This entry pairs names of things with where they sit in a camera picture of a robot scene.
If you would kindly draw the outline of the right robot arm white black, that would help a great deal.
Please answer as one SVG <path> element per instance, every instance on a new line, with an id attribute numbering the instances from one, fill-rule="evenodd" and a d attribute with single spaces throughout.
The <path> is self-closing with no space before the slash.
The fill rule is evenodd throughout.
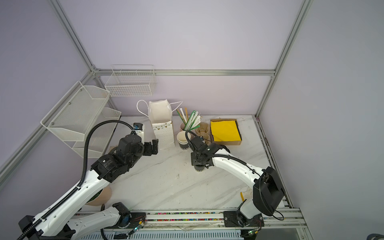
<path id="1" fill-rule="evenodd" d="M 207 145 L 201 138 L 187 140 L 192 149 L 191 162 L 198 172 L 217 167 L 227 171 L 252 189 L 252 197 L 244 200 L 237 209 L 237 218 L 241 225 L 253 217 L 264 214 L 279 221 L 284 216 L 275 217 L 277 208 L 286 195 L 282 180 L 275 169 L 253 166 L 233 156 L 225 146 L 211 143 Z"/>

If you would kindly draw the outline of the white paper takeout bag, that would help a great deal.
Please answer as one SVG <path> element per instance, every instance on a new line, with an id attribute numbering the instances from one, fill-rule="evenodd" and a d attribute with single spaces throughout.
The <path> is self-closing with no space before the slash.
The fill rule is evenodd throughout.
<path id="1" fill-rule="evenodd" d="M 168 100 L 147 103 L 139 100 L 136 104 L 139 113 L 149 118 L 155 137 L 159 140 L 159 150 L 165 150 L 175 145 L 173 113 L 182 103 L 183 101 L 169 103 Z"/>

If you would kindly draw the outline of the stack of paper cups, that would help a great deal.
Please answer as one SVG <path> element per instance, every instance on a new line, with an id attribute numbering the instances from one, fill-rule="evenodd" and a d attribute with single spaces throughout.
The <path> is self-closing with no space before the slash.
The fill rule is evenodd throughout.
<path id="1" fill-rule="evenodd" d="M 189 142 L 188 142 L 188 140 L 186 138 L 186 131 L 180 131 L 177 134 L 177 141 L 179 143 L 179 147 L 182 150 L 187 150 L 189 148 Z"/>

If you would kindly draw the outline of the pink straw holder cup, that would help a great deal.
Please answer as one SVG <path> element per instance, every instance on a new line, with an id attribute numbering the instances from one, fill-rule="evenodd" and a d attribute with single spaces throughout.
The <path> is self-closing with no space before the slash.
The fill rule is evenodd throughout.
<path id="1" fill-rule="evenodd" d="M 181 123 L 180 125 L 180 131 L 193 131 L 192 129 L 186 128 L 186 125 L 184 123 Z"/>

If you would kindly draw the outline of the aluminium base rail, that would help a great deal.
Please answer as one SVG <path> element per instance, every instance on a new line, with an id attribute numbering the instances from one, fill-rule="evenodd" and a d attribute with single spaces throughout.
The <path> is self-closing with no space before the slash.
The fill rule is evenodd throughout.
<path id="1" fill-rule="evenodd" d="M 74 240 L 94 239 L 260 239 L 268 231 L 274 234 L 293 234 L 294 239 L 313 237 L 299 209 L 278 210 L 277 218 L 258 214 L 240 220 L 235 209 L 131 211 L 126 217 L 110 207 L 99 212 L 76 212 L 67 226 L 77 232 Z"/>

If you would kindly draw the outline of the yellow napkin stack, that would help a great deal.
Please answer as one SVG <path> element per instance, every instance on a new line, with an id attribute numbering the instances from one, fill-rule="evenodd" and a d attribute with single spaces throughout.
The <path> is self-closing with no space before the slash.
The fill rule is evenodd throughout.
<path id="1" fill-rule="evenodd" d="M 211 122 L 211 133 L 216 142 L 241 141 L 238 125 L 235 120 Z"/>

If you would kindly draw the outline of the brown pulp cup carrier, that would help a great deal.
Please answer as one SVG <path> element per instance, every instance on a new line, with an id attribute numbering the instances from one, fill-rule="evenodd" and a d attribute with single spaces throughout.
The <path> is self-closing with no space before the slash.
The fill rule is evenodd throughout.
<path id="1" fill-rule="evenodd" d="M 202 137 L 206 143 L 211 143 L 211 130 L 208 123 L 200 123 L 200 126 L 195 129 L 197 136 Z"/>

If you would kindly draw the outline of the cardboard box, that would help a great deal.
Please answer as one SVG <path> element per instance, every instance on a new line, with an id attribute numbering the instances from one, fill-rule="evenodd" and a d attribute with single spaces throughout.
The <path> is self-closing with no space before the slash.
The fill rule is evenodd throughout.
<path id="1" fill-rule="evenodd" d="M 239 146 L 242 136 L 236 119 L 211 119 L 211 139 L 225 146 Z"/>

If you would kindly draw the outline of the white mesh two-tier shelf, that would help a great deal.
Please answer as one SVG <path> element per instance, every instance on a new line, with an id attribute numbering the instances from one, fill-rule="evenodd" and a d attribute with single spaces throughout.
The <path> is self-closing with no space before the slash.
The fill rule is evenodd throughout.
<path id="1" fill-rule="evenodd" d="M 80 157 L 90 130 L 101 122 L 119 120 L 122 113 L 109 108 L 110 92 L 76 82 L 41 120 L 41 125 Z"/>

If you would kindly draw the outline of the stack of black lids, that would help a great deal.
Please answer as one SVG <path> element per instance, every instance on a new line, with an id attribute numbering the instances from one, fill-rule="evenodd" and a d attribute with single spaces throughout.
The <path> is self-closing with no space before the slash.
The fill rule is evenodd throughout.
<path id="1" fill-rule="evenodd" d="M 220 145 L 223 149 L 225 149 L 228 153 L 231 153 L 231 151 L 225 146 L 225 145 Z"/>

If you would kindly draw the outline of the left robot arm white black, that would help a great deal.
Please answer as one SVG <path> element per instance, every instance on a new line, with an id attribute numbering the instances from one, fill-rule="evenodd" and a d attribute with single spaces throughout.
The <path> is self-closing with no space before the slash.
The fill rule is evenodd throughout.
<path id="1" fill-rule="evenodd" d="M 21 219 L 19 239 L 78 240 L 107 227 L 126 228 L 131 223 L 131 212 L 121 202 L 80 219 L 73 219 L 73 216 L 96 193 L 127 173 L 141 157 L 157 153 L 157 139 L 143 143 L 138 135 L 122 138 L 116 150 L 100 157 L 90 169 L 83 170 L 80 181 L 72 190 L 45 211 Z"/>

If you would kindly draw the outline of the white glove right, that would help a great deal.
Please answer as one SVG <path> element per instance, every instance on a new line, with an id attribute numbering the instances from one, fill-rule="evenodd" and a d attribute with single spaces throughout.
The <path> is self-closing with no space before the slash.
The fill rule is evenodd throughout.
<path id="1" fill-rule="evenodd" d="M 243 196 L 244 196 L 244 199 L 247 200 L 247 199 L 250 199 L 252 196 L 253 196 L 253 193 L 251 191 L 250 188 L 248 188 L 246 191 L 241 191 L 243 193 Z M 277 208 L 278 209 L 283 209 L 283 208 L 286 208 L 287 205 L 286 205 L 286 200 L 285 198 L 283 198 L 280 203 L 278 204 Z"/>

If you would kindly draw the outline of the brown bowl with greens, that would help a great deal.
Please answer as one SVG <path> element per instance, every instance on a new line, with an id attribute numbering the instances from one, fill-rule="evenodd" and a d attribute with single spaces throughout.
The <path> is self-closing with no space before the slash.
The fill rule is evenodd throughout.
<path id="1" fill-rule="evenodd" d="M 93 206 L 93 207 L 101 206 L 102 204 L 107 203 L 110 200 L 111 196 L 112 196 L 112 189 L 110 186 L 107 186 L 102 190 L 100 190 L 99 192 L 97 192 L 93 197 L 91 197 L 87 201 L 86 205 Z"/>

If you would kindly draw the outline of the single black paper cup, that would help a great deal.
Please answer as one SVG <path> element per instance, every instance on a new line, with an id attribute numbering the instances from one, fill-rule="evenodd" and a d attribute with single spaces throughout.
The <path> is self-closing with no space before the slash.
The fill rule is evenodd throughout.
<path id="1" fill-rule="evenodd" d="M 197 172 L 202 172 L 203 170 L 206 169 L 206 167 L 204 165 L 194 165 L 194 169 L 197 171 Z"/>

